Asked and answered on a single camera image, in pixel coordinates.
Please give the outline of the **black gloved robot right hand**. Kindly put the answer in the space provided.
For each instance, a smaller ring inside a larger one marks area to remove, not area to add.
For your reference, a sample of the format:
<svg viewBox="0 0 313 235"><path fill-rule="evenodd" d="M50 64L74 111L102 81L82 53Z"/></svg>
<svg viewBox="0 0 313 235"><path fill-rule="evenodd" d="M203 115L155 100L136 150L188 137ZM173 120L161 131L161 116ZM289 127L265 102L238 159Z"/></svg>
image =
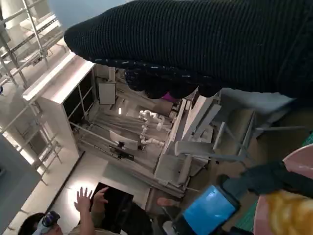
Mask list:
<svg viewBox="0 0 313 235"><path fill-rule="evenodd" d="M310 0L134 0L65 31L69 49L125 71L148 98L223 88L313 97Z"/></svg>

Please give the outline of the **bare black robot left hand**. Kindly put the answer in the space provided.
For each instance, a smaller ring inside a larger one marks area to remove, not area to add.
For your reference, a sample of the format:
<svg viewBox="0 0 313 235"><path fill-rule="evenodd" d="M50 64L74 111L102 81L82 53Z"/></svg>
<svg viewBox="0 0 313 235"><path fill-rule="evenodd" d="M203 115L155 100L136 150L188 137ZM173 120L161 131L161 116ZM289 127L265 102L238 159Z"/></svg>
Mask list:
<svg viewBox="0 0 313 235"><path fill-rule="evenodd" d="M224 231L222 225L240 208L240 199L247 192L258 196L280 189L312 198L311 178L288 170L283 161L248 168L237 178L220 175L211 185L173 220L178 235L247 235L248 231L232 227Z"/></svg>

